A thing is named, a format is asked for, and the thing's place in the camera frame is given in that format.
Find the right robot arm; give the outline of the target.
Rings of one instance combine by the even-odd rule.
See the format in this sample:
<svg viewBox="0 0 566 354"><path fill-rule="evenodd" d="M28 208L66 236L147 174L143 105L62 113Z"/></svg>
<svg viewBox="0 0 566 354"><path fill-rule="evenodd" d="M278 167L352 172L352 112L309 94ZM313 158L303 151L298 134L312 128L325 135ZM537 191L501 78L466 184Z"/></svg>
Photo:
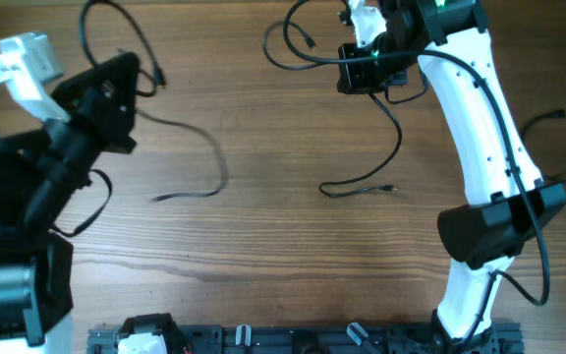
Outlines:
<svg viewBox="0 0 566 354"><path fill-rule="evenodd" d="M339 51L338 88L376 93L418 66L433 87L458 151L466 204L437 219L451 266L434 316L433 345L463 353L498 346L490 312L508 267L566 203L548 185L516 129L493 63L479 1L349 1L355 39Z"/></svg>

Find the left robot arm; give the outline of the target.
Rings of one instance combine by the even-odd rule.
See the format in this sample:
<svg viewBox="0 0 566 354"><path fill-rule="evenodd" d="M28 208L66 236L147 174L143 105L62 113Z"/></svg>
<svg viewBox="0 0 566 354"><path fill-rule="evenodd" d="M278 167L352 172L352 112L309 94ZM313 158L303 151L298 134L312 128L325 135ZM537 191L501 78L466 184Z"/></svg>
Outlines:
<svg viewBox="0 0 566 354"><path fill-rule="evenodd" d="M122 53L61 83L65 110L0 137L0 353L68 353L73 345L72 234L56 221L105 152L129 153L139 57Z"/></svg>

